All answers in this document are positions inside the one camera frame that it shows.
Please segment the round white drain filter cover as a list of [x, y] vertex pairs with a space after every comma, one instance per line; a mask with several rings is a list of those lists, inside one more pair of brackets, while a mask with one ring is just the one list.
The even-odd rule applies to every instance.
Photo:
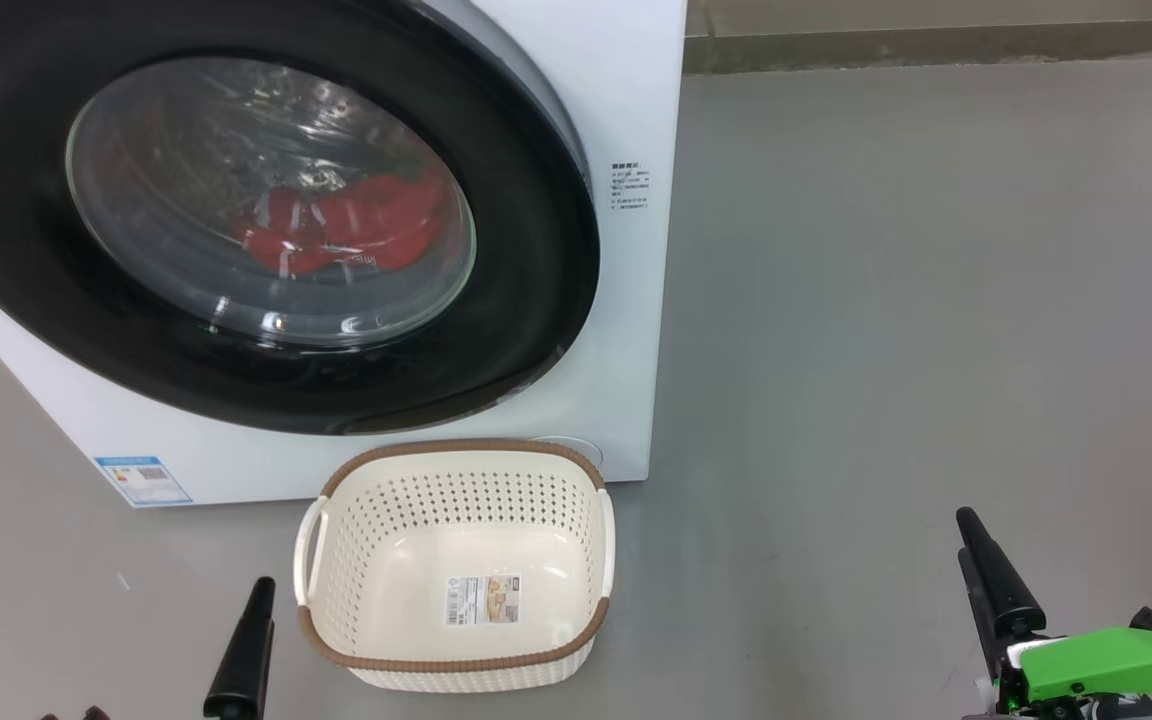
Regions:
[[550, 452], [552, 454], [554, 448], [562, 447], [567, 454], [579, 454], [585, 457], [591, 467], [602, 468], [602, 450], [586, 439], [573, 435], [540, 435], [530, 438], [526, 442], [530, 444], [529, 452], [543, 452], [543, 454]]

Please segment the cream perforated plastic laundry basket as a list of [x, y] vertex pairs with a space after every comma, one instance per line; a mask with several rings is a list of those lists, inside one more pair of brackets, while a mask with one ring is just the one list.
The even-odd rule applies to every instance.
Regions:
[[[306, 509], [293, 592], [308, 644], [367, 684], [419, 694], [525, 691], [571, 679], [616, 573], [602, 473], [526, 439], [453, 439], [353, 457]], [[511, 626], [445, 626], [445, 582], [522, 577]]]

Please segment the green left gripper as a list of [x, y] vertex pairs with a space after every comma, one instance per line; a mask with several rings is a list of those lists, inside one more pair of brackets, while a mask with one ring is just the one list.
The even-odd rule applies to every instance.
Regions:
[[[204, 700], [204, 720], [262, 720], [268, 694], [275, 623], [276, 582], [253, 583], [247, 606], [221, 659]], [[74, 720], [46, 714], [40, 720]], [[100, 707], [88, 707], [77, 720], [111, 720]]]

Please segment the printed product label sticker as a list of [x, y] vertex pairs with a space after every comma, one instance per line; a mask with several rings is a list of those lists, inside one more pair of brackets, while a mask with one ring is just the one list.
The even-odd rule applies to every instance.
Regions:
[[445, 626], [511, 626], [521, 616], [522, 577], [482, 575], [445, 582]]

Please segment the black washer door with glass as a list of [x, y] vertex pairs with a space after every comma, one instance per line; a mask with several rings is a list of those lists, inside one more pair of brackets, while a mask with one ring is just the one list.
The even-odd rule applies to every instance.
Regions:
[[[396, 272], [280, 278], [230, 219], [435, 170]], [[0, 310], [65, 361], [243, 427], [361, 435], [547, 372], [600, 270], [562, 108], [414, 0], [0, 0]]]

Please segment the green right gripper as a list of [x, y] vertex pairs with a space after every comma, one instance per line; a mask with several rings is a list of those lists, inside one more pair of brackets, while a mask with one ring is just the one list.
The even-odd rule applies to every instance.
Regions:
[[1108, 628], [1023, 641], [1047, 629], [1046, 612], [1001, 544], [960, 507], [958, 551], [975, 634], [1007, 720], [1152, 720], [1152, 632]]

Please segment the grey printed text notice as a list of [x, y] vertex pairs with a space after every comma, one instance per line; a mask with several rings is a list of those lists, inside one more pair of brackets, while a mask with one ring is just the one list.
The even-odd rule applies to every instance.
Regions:
[[652, 200], [652, 169], [641, 161], [611, 164], [607, 206], [612, 211], [647, 209]]

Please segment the red garment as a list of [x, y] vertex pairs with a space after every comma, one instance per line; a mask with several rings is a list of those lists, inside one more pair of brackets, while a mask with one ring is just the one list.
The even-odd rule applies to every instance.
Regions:
[[230, 219], [238, 247], [280, 278], [321, 270], [407, 268], [429, 251], [448, 222], [452, 187], [442, 174], [415, 179], [380, 174], [312, 197], [275, 187]]

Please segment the blue energy label sticker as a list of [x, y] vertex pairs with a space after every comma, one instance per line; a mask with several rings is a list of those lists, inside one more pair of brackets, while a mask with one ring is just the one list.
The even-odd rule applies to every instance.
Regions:
[[137, 509], [195, 502], [156, 456], [94, 457], [93, 462], [127, 502]]

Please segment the white front-load washing machine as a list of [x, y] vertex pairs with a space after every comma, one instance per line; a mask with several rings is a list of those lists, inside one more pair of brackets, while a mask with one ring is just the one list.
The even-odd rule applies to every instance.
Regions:
[[[607, 480], [644, 480], [652, 447], [685, 0], [414, 0], [470, 29], [562, 108], [588, 164], [602, 243], [593, 305], [547, 372], [433, 427], [305, 435], [243, 427], [138, 396], [65, 361], [0, 310], [0, 361], [69, 441], [94, 457], [156, 456], [192, 505], [319, 495], [376, 448], [453, 439], [573, 435]], [[647, 209], [607, 206], [612, 162], [652, 169]], [[109, 479], [96, 468], [106, 483]]]

